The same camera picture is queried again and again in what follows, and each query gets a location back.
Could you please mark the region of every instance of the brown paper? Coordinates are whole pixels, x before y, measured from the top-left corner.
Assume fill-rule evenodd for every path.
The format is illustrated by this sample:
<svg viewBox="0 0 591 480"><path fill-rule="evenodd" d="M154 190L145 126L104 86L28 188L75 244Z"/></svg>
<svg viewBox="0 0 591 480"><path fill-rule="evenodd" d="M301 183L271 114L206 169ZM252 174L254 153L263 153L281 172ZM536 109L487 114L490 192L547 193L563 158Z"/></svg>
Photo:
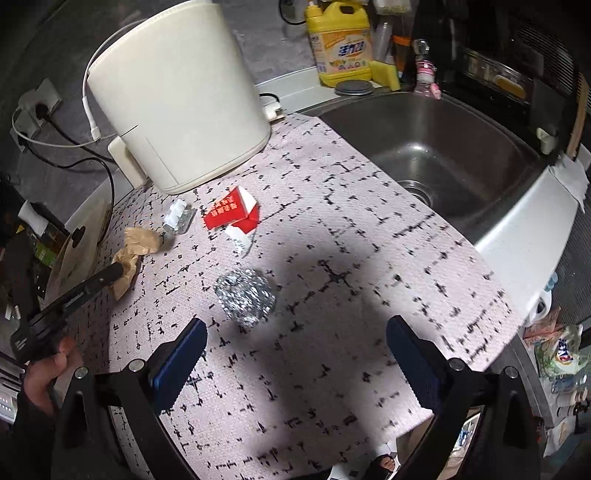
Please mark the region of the brown paper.
<svg viewBox="0 0 591 480"><path fill-rule="evenodd" d="M112 261L123 265L123 276L113 283L112 287L115 300L119 300L129 289L137 270L139 256L156 253L162 244L158 233L145 228L126 227L124 237L125 246L113 256Z"/></svg>

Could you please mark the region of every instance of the plug socket panel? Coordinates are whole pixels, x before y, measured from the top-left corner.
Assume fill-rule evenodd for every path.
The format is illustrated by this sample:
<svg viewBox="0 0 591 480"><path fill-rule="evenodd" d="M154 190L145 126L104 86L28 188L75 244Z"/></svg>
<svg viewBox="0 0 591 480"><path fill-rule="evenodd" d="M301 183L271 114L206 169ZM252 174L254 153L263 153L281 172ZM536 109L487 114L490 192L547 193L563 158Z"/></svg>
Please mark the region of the plug socket panel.
<svg viewBox="0 0 591 480"><path fill-rule="evenodd" d="M36 90L23 93L18 100L18 106L23 111L27 111L37 125L41 127L45 120L37 118L35 114L35 107L38 103L47 105L50 115L61 105L61 97L49 79L43 80Z"/></svg>
<svg viewBox="0 0 591 480"><path fill-rule="evenodd" d="M33 135L35 135L40 130L37 122L32 119L31 115L29 115L29 112L27 111L22 111L18 114L18 117L16 117L14 120L14 126L20 133L25 134L29 138L33 138ZM12 129L12 127L10 129L10 136L14 139L18 149L21 152L24 152L25 147L19 143L19 136Z"/></svg>

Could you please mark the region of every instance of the patterned mat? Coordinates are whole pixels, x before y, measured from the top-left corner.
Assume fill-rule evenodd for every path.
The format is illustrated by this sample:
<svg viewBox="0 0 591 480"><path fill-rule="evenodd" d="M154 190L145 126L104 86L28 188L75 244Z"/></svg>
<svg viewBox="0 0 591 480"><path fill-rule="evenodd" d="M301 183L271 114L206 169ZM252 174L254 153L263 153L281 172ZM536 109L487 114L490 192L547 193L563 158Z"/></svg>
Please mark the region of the patterned mat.
<svg viewBox="0 0 591 480"><path fill-rule="evenodd" d="M237 185L261 207L241 260L199 218ZM117 304L103 293L77 312L75 332L90 367L115 371L148 358L192 317L206 322L206 354L161 416L201 478L312 473L428 418L385 345L395 314L473 369L491 363L521 323L474 247L319 119L292 116L263 152L181 197L200 211L189 231L144 260ZM125 226L159 228L172 201L154 188L121 201L102 264ZM277 292L275 313L252 330L225 319L212 289L240 266ZM124 416L115 417L145 476Z"/></svg>

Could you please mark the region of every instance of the aluminum foil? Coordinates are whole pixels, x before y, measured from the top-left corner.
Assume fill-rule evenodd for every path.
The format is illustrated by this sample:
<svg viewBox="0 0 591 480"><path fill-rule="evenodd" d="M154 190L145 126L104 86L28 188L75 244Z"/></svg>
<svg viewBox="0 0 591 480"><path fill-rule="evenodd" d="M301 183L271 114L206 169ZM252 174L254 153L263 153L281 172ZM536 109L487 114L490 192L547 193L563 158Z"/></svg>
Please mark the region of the aluminum foil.
<svg viewBox="0 0 591 480"><path fill-rule="evenodd" d="M250 268L238 268L219 277L213 289L230 320L253 327L275 307L269 281Z"/></svg>

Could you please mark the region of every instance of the dish soap bottle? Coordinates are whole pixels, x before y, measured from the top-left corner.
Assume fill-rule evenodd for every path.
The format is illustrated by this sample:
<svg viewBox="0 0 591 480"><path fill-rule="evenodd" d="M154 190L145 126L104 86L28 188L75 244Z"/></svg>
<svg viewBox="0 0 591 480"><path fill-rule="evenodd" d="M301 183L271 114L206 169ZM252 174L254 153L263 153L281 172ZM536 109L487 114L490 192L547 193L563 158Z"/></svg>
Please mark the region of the dish soap bottle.
<svg viewBox="0 0 591 480"><path fill-rule="evenodd" d="M336 1L323 13L310 2L306 25L322 83L335 87L343 80L371 80L371 31L362 5Z"/></svg>

